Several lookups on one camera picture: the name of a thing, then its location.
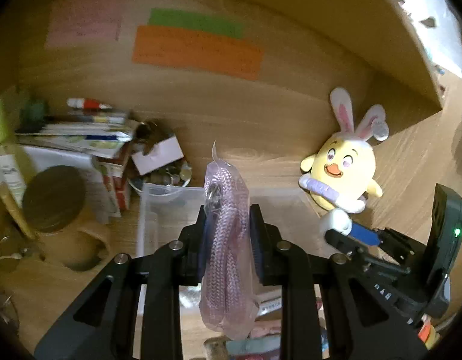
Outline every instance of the bunny ear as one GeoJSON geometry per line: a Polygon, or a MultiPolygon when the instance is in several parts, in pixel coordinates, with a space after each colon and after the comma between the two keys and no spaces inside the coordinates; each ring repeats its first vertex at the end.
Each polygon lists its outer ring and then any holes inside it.
{"type": "Polygon", "coordinates": [[[373,105],[368,109],[358,128],[356,128],[356,135],[363,140],[368,140],[373,135],[377,140],[385,140],[389,135],[389,128],[385,119],[386,113],[383,106],[380,104],[373,105]]]}
{"type": "Polygon", "coordinates": [[[330,99],[341,132],[354,132],[352,103],[349,93],[344,88],[334,88],[330,94],[330,99]]]}

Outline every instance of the purple sleeve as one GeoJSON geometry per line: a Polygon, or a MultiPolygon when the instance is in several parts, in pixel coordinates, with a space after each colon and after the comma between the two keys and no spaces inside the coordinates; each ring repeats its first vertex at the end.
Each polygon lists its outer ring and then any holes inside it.
{"type": "Polygon", "coordinates": [[[331,203],[335,203],[340,195],[338,191],[332,189],[329,185],[313,178],[308,180],[306,188],[331,203]]]}

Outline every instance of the black device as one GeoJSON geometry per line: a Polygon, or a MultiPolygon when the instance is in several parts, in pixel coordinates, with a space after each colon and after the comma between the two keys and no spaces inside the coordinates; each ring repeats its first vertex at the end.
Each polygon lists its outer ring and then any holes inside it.
{"type": "MultiPolygon", "coordinates": [[[[205,219],[201,207],[196,224],[152,255],[116,255],[52,325],[36,358],[131,359],[140,289],[147,284],[140,358],[181,360],[179,285],[195,286],[203,277],[205,219]]],[[[321,288],[331,359],[426,355],[417,335],[420,318],[445,311],[449,264],[462,236],[449,236],[462,223],[462,199],[453,190],[436,186],[427,247],[395,230],[380,231],[381,248],[399,263],[372,256],[335,230],[325,239],[341,253],[309,255],[265,223],[258,205],[251,206],[249,219],[258,278],[283,288],[282,360],[322,358],[314,284],[321,288]],[[434,260],[424,263],[429,256],[434,260]]]]}

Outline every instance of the orange beak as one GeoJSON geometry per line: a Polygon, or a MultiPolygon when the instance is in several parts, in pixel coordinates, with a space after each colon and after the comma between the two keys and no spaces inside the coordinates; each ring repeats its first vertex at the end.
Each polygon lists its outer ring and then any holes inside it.
{"type": "Polygon", "coordinates": [[[332,163],[331,165],[324,165],[324,171],[331,177],[342,177],[343,172],[340,171],[340,167],[337,166],[337,163],[332,163]]]}

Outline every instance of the triangular cutout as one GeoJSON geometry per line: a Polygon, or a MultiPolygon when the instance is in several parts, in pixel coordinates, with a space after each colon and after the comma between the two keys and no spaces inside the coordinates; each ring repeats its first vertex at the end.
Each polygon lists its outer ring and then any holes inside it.
{"type": "Polygon", "coordinates": [[[349,288],[351,289],[354,303],[358,309],[359,320],[364,327],[376,325],[389,318],[386,311],[384,311],[372,295],[364,289],[359,281],[350,279],[349,288]]]}
{"type": "Polygon", "coordinates": [[[81,308],[76,311],[73,316],[74,321],[82,322],[94,327],[100,326],[111,286],[111,279],[106,278],[103,280],[89,299],[86,300],[86,303],[84,303],[81,308]]]}

